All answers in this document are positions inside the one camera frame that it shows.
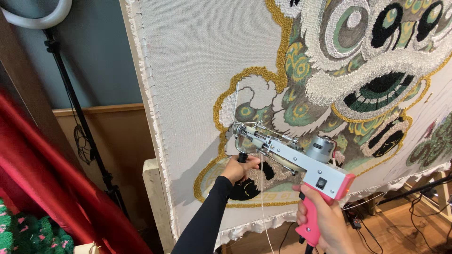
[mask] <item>pink grip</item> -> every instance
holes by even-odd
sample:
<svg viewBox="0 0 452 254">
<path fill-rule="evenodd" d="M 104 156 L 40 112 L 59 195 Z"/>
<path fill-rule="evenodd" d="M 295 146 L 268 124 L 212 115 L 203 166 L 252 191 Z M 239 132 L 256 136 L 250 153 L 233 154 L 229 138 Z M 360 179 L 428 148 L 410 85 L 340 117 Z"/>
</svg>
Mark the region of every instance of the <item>pink grip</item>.
<svg viewBox="0 0 452 254">
<path fill-rule="evenodd" d="M 309 245 L 316 247 L 320 238 L 320 229 L 317 225 L 317 208 L 308 198 L 304 199 L 303 204 L 306 206 L 307 223 L 298 226 L 295 231 L 306 239 Z"/>
</svg>

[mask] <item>gray wall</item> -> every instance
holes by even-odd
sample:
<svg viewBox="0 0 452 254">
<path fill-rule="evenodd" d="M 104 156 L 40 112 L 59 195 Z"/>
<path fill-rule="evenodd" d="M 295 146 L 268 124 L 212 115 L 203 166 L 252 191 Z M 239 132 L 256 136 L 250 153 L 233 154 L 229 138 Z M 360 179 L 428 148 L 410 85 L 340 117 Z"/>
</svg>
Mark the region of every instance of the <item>gray wall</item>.
<svg viewBox="0 0 452 254">
<path fill-rule="evenodd" d="M 27 18 L 51 13 L 58 0 L 0 0 L 4 9 Z M 15 27 L 53 108 L 69 108 L 63 82 L 41 30 Z M 142 102 L 117 0 L 73 0 L 66 19 L 54 29 L 82 107 Z"/>
</svg>

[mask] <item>wooden wall panel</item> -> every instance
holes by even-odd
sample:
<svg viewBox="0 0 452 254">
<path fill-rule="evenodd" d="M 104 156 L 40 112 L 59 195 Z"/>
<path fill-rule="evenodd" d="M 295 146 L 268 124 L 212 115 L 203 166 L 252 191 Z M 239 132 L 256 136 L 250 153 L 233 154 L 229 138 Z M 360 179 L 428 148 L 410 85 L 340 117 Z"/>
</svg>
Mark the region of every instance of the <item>wooden wall panel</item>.
<svg viewBox="0 0 452 254">
<path fill-rule="evenodd" d="M 84 108 L 105 168 L 113 184 L 121 190 L 132 224 L 138 229 L 155 228 L 143 182 L 143 163 L 155 158 L 151 134 L 142 103 Z M 63 132 L 77 154 L 74 140 L 75 120 L 70 109 L 53 110 Z M 80 160 L 86 175 L 102 190 L 105 185 L 95 161 Z"/>
</svg>

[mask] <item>black sleeve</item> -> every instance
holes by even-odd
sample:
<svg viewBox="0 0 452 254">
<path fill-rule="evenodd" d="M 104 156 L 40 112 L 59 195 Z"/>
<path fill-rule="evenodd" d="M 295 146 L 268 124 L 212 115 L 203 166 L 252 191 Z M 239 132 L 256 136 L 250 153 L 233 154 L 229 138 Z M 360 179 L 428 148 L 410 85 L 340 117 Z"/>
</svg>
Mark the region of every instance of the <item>black sleeve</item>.
<svg viewBox="0 0 452 254">
<path fill-rule="evenodd" d="M 182 232 L 171 254 L 212 254 L 232 184 L 219 176 L 204 203 Z"/>
</svg>

